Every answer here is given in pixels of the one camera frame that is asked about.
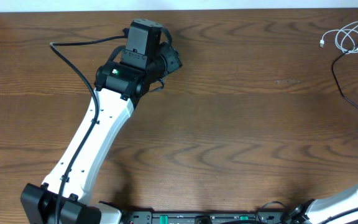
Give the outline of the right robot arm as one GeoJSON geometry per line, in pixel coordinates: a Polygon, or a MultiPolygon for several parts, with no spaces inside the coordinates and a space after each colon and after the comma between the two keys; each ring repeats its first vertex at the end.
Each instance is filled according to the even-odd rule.
{"type": "Polygon", "coordinates": [[[285,223],[351,223],[358,221],[358,183],[336,195],[311,199],[284,216],[285,223]]]}

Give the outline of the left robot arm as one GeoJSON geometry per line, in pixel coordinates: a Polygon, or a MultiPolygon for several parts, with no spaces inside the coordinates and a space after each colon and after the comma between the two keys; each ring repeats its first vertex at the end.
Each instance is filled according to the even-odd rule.
{"type": "Polygon", "coordinates": [[[115,137],[151,84],[182,64],[163,25],[134,19],[88,83],[91,101],[66,151],[41,185],[27,184],[21,204],[30,223],[119,223],[120,209],[91,204],[99,170],[115,137]]]}

